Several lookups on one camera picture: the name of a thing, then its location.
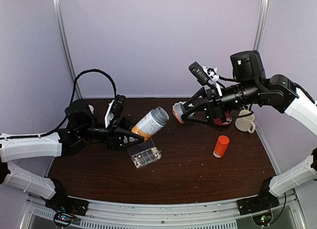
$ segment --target black cable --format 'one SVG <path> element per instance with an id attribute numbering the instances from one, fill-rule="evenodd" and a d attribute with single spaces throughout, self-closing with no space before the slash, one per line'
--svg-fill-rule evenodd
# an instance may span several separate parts
<path id="1" fill-rule="evenodd" d="M 220 85 L 221 88 L 223 88 L 223 89 L 225 88 L 225 86 L 222 83 L 220 83 L 219 81 L 217 81 L 217 84 Z"/>
<path id="2" fill-rule="evenodd" d="M 115 86 L 115 83 L 113 81 L 113 79 L 111 78 L 110 75 L 108 75 L 106 72 L 100 70 L 100 69 L 88 69 L 88 70 L 84 70 L 82 71 L 79 75 L 76 76 L 76 78 L 74 79 L 74 85 L 73 85 L 73 92 L 72 92 L 72 95 L 71 95 L 71 98 L 70 98 L 70 103 L 71 104 L 73 102 L 73 99 L 74 99 L 74 96 L 75 96 L 75 89 L 76 89 L 76 84 L 77 84 L 77 80 L 83 75 L 83 74 L 86 74 L 86 73 L 91 73 L 91 72 L 96 72 L 96 73 L 100 73 L 102 75 L 104 75 L 105 77 L 107 77 L 111 84 L 112 84 L 112 87 L 113 87 L 113 92 L 114 92 L 114 97 L 117 95 L 117 88 Z"/>
<path id="3" fill-rule="evenodd" d="M 277 216 L 277 218 L 275 218 L 275 220 L 271 223 L 269 223 L 269 225 L 272 225 L 273 223 L 275 223 L 279 218 L 280 216 L 282 215 L 283 211 L 284 211 L 284 208 L 285 208 L 285 205 L 286 205 L 286 193 L 284 193 L 284 205 L 283 205 L 283 208 L 281 210 L 281 212 L 279 213 L 279 215 Z"/>
<path id="4" fill-rule="evenodd" d="M 269 93 L 270 91 L 269 91 L 263 84 L 260 83 L 259 77 L 260 77 L 259 74 L 257 74 L 257 75 L 254 76 L 254 81 L 255 81 L 257 87 L 258 87 L 262 92 L 264 92 L 264 93 Z"/>
<path id="5" fill-rule="evenodd" d="M 253 103 L 252 103 L 252 104 L 250 104 L 250 107 L 249 107 L 249 111 L 250 111 L 250 113 L 248 113 L 248 114 L 244 114 L 244 115 L 240 115 L 240 116 L 237 116 L 236 118 L 247 117 L 247 116 L 251 116 L 252 114 L 254 114 L 254 112 L 251 110 L 251 109 L 252 109 L 252 105 L 253 105 Z"/>
<path id="6" fill-rule="evenodd" d="M 315 100 L 312 98 L 312 96 L 311 96 L 302 86 L 300 86 L 298 83 L 294 83 L 294 84 L 295 84 L 295 86 L 296 86 L 297 88 L 299 88 L 300 90 L 303 91 L 303 93 L 307 96 L 307 98 L 309 98 L 310 101 L 312 101 L 312 103 L 313 103 L 314 105 L 316 105 L 316 104 L 315 104 Z"/>
<path id="7" fill-rule="evenodd" d="M 236 80 L 234 80 L 234 79 L 225 78 L 225 77 L 221 77 L 221 76 L 219 76 L 219 79 L 221 79 L 221 80 L 223 80 L 223 81 L 237 82 L 237 81 L 236 81 Z"/>
<path id="8" fill-rule="evenodd" d="M 71 98 L 70 98 L 70 103 L 71 104 L 74 100 L 74 97 L 75 97 L 75 91 L 76 91 L 76 85 L 77 85 L 77 80 L 84 74 L 87 74 L 87 73 L 91 73 L 91 72 L 96 72 L 96 73 L 100 73 L 102 75 L 104 75 L 105 77 L 107 77 L 109 79 L 109 81 L 111 82 L 112 84 L 112 87 L 113 87 L 113 92 L 114 92 L 114 97 L 117 95 L 117 89 L 116 89 L 116 86 L 115 86 L 115 83 L 113 81 L 113 79 L 111 78 L 110 75 L 108 75 L 107 73 L 105 73 L 104 71 L 100 70 L 100 69 L 88 69 L 88 70 L 84 70 L 82 71 L 79 75 L 76 76 L 76 78 L 74 79 L 74 83 L 73 83 L 73 91 L 72 91 L 72 94 L 71 94 Z M 60 124 L 54 128 L 53 130 L 51 131 L 48 131 L 46 133 L 43 133 L 43 134 L 38 134 L 38 135 L 22 135 L 22 136 L 10 136 L 10 137 L 7 137 L 6 139 L 21 139 L 21 138 L 37 138 L 37 137 L 45 137 L 45 136 L 48 136 L 48 135 L 51 135 L 52 133 L 54 133 L 55 131 L 57 131 L 63 124 L 64 122 L 66 122 L 67 120 L 67 117 L 65 116 L 64 119 L 60 122 Z"/>

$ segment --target black bracket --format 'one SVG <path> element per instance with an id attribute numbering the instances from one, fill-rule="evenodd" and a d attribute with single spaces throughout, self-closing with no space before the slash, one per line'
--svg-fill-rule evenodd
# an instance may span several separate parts
<path id="1" fill-rule="evenodd" d="M 271 179 L 272 177 L 263 181 L 258 196 L 237 201 L 240 215 L 257 213 L 279 206 L 278 198 L 269 192 Z"/>
<path id="2" fill-rule="evenodd" d="M 70 198 L 62 183 L 57 179 L 51 179 L 55 185 L 55 195 L 51 199 L 43 199 L 47 208 L 52 208 L 56 212 L 69 215 L 85 216 L 89 202 L 82 199 Z"/>

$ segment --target bottle label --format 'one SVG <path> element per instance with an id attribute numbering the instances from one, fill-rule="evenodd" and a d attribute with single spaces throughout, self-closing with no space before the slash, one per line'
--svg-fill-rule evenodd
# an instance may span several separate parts
<path id="1" fill-rule="evenodd" d="M 132 132 L 144 137 L 144 141 L 149 140 L 163 126 L 156 122 L 151 112 L 145 115 L 133 128 Z"/>

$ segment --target white cable tie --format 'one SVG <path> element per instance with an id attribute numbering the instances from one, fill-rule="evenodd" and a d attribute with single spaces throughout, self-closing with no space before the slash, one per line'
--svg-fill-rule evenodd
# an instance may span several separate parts
<path id="1" fill-rule="evenodd" d="M 26 192 L 29 189 L 29 187 L 30 187 L 30 185 L 32 183 L 31 173 L 29 171 L 28 171 L 28 173 L 29 173 L 29 176 L 30 176 L 30 182 L 29 182 L 28 186 L 26 186 L 26 188 L 23 190 L 23 192 Z"/>

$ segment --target gray wall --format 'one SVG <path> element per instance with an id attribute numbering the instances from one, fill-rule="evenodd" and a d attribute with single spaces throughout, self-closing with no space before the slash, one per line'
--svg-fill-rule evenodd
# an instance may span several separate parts
<path id="1" fill-rule="evenodd" d="M 49 131 L 71 94 L 52 0 L 0 0 L 0 130 Z M 50 158 L 17 163 L 44 174 Z M 0 228 L 15 229 L 27 194 L 0 185 Z"/>
<path id="2" fill-rule="evenodd" d="M 198 61 L 231 77 L 229 56 L 253 47 L 261 0 L 61 0 L 75 72 L 100 68 L 129 97 L 191 96 Z M 112 96 L 79 80 L 84 97 Z"/>
<path id="3" fill-rule="evenodd" d="M 301 84 L 317 99 L 317 7 L 316 0 L 270 0 L 268 18 L 260 53 L 267 77 L 282 73 Z M 316 136 L 275 109 L 256 109 L 257 121 L 264 132 L 281 172 L 311 154 L 317 147 Z M 317 228 L 317 183 L 296 189 L 309 228 Z"/>

